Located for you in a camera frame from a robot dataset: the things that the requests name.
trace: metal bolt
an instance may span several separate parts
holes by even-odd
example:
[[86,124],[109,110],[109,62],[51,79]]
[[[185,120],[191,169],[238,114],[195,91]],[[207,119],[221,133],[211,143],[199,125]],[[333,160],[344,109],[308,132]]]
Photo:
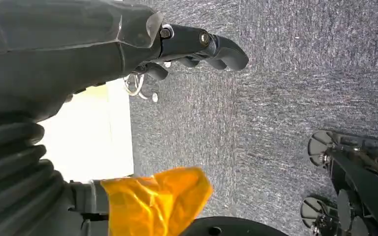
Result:
[[313,222],[311,225],[311,232],[313,236],[320,236],[319,234],[321,233],[321,230],[319,229],[319,227],[316,225],[315,222]]
[[323,153],[321,153],[321,154],[319,155],[319,160],[320,160],[323,164],[327,164],[328,162],[331,161],[331,157],[323,152]]
[[205,45],[205,46],[208,46],[209,45],[209,34],[207,32],[202,32],[200,35],[199,35],[199,41]]
[[152,100],[153,102],[158,102],[158,94],[156,92],[153,92]]
[[161,38],[170,38],[172,36],[172,33],[169,29],[161,29],[160,30],[160,37]]

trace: white wall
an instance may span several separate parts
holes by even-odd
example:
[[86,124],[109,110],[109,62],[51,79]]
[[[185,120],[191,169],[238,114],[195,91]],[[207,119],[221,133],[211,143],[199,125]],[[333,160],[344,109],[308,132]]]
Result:
[[41,123],[44,158],[66,181],[116,178],[133,174],[129,97],[122,80],[91,87]]

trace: yellow cloth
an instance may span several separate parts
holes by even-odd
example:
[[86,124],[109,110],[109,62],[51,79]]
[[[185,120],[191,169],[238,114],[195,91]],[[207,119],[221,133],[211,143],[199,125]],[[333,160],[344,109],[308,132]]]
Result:
[[211,184],[197,167],[101,184],[109,199],[110,236],[178,236],[212,194]]

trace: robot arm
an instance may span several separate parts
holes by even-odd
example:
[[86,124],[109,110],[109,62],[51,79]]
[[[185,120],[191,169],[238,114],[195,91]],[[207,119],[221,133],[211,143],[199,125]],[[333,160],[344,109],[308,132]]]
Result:
[[156,61],[248,63],[229,39],[161,23],[152,9],[118,1],[0,0],[0,236],[106,235],[97,181],[64,182],[35,145],[44,135],[36,123],[68,96],[130,73],[164,79]]
[[0,114],[34,121],[89,86],[134,73],[164,79],[153,61],[206,60],[239,70],[234,42],[203,29],[166,26],[151,8],[109,0],[0,0]]

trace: black wheel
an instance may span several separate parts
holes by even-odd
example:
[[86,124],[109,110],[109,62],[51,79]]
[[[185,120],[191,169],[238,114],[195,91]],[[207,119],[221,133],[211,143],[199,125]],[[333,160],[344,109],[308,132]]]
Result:
[[287,236],[257,223],[235,217],[215,216],[196,219],[181,236]]

